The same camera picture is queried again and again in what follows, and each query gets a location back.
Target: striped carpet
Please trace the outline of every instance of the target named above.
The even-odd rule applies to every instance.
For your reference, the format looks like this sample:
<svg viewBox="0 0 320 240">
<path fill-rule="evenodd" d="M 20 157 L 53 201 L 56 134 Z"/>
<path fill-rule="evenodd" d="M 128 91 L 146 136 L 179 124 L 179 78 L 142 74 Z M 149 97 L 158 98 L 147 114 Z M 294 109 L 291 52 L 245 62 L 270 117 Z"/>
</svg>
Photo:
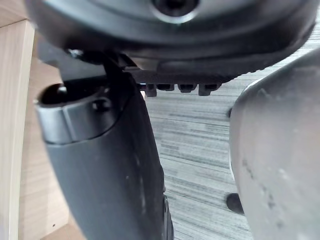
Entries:
<svg viewBox="0 0 320 240">
<path fill-rule="evenodd" d="M 244 216 L 227 209 L 236 192 L 228 160 L 228 111 L 243 89 L 320 47 L 320 24 L 298 52 L 263 71 L 243 75 L 211 96 L 158 91 L 146 99 L 177 240 L 251 240 Z"/>
</svg>

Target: light wood surface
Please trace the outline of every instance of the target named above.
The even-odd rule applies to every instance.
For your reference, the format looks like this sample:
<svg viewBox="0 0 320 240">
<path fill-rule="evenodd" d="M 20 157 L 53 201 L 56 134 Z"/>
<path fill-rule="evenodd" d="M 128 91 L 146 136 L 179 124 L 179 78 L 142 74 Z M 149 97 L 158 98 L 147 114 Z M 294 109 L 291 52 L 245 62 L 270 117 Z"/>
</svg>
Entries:
<svg viewBox="0 0 320 240">
<path fill-rule="evenodd" d="M 33 100 L 61 82 L 58 69 L 32 58 L 20 185 L 19 240 L 39 240 L 63 227 L 69 208 L 42 141 Z"/>
<path fill-rule="evenodd" d="M 26 18 L 27 12 L 23 0 L 0 0 L 0 28 Z"/>
<path fill-rule="evenodd" d="M 34 34 L 27 21 L 0 28 L 0 240 L 18 239 L 21 162 Z"/>
<path fill-rule="evenodd" d="M 67 224 L 41 240 L 86 240 L 81 232 L 71 224 Z"/>
</svg>

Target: black plastic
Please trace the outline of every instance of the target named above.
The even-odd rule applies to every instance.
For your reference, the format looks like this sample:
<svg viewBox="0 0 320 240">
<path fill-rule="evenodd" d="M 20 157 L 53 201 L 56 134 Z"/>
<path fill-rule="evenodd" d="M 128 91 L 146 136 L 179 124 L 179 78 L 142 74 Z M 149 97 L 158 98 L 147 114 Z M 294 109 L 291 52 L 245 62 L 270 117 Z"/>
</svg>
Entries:
<svg viewBox="0 0 320 240">
<path fill-rule="evenodd" d="M 194 18 L 171 24 L 154 14 L 149 1 L 25 2 L 38 30 L 62 49 L 125 53 L 142 70 L 223 77 L 264 69 L 300 48 L 319 4 L 201 0 Z"/>
<path fill-rule="evenodd" d="M 87 239 L 173 240 L 164 172 L 134 81 L 124 73 L 89 97 L 45 104 L 51 88 L 58 86 L 40 95 L 36 109 L 54 172 Z M 110 108 L 97 111 L 92 103 L 101 99 Z"/>
</svg>

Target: gray carpet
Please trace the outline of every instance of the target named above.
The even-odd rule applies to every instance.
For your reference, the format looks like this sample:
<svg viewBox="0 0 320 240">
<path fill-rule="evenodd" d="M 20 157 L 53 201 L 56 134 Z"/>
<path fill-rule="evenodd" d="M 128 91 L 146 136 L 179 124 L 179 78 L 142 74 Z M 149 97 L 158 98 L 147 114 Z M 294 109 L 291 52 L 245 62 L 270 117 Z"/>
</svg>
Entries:
<svg viewBox="0 0 320 240">
<path fill-rule="evenodd" d="M 294 55 L 243 75 L 211 96 L 200 97 L 197 89 L 188 94 L 158 91 L 157 97 L 146 100 L 165 173 L 175 239 L 252 239 L 246 218 L 225 204 L 226 195 L 236 192 L 228 162 L 228 110 L 247 85 L 317 47 L 320 24 Z"/>
</svg>

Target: wooden panel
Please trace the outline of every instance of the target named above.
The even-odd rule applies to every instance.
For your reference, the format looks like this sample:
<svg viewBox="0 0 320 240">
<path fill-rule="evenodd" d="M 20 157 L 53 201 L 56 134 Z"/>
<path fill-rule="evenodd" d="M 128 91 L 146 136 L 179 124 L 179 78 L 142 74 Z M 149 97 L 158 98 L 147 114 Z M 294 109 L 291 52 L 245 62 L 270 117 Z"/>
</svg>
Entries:
<svg viewBox="0 0 320 240">
<path fill-rule="evenodd" d="M 59 71 L 32 58 L 20 185 L 19 239 L 39 240 L 68 223 L 69 209 L 47 157 L 33 100 L 61 82 Z"/>
<path fill-rule="evenodd" d="M 0 27 L 27 18 L 23 0 L 0 0 Z"/>
<path fill-rule="evenodd" d="M 0 28 L 0 239 L 18 239 L 19 194 L 35 31 L 27 21 Z"/>
<path fill-rule="evenodd" d="M 41 240 L 86 240 L 81 231 L 67 224 Z"/>
</svg>

